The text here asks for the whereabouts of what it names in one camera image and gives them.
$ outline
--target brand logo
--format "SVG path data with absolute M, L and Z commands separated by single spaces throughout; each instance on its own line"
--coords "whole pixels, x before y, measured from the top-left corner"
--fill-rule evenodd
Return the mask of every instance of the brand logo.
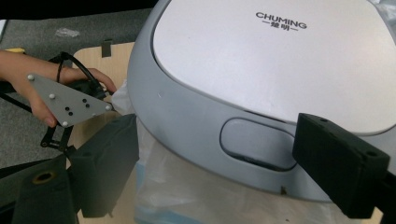
M 285 19 L 278 16 L 266 14 L 263 12 L 256 13 L 256 17 L 262 19 L 262 22 L 268 23 L 271 27 L 280 28 L 285 31 L 299 31 L 300 29 L 306 29 L 307 25 L 300 21 L 294 21 L 291 19 Z

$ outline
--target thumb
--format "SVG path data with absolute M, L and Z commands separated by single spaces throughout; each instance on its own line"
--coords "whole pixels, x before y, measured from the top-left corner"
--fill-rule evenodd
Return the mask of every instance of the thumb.
M 37 97 L 31 97 L 29 103 L 30 107 L 32 107 L 32 113 L 36 118 L 45 122 L 51 128 L 56 126 L 57 120 L 55 116 L 53 116 L 53 114 L 47 108 L 46 104 L 41 100 L 38 95 Z

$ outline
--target gray oval button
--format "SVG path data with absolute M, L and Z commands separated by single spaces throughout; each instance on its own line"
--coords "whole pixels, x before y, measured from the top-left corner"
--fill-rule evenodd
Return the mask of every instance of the gray oval button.
M 227 121 L 220 135 L 221 147 L 230 156 L 276 171 L 296 164 L 293 141 L 286 132 L 246 119 Z

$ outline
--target gray carpet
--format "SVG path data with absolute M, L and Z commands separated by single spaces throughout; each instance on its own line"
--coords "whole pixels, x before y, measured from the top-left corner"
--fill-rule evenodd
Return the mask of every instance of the gray carpet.
M 112 39 L 113 44 L 132 42 L 150 11 L 147 8 L 65 19 L 8 21 L 0 49 L 23 48 L 29 55 L 49 60 L 60 51 L 74 54 L 79 49 L 98 47 L 106 39 Z M 17 93 L 11 96 L 27 104 Z M 46 130 L 47 126 L 32 114 L 0 99 L 0 168 L 59 155 L 55 149 L 40 146 Z M 61 132 L 58 129 L 55 136 L 60 138 Z

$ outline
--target yellow object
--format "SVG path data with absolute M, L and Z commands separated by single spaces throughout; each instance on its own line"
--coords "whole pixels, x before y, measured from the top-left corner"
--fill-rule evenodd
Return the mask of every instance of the yellow object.
M 11 51 L 11 52 L 15 52 L 15 53 L 25 53 L 25 50 L 22 49 L 22 48 L 6 49 L 6 50 Z

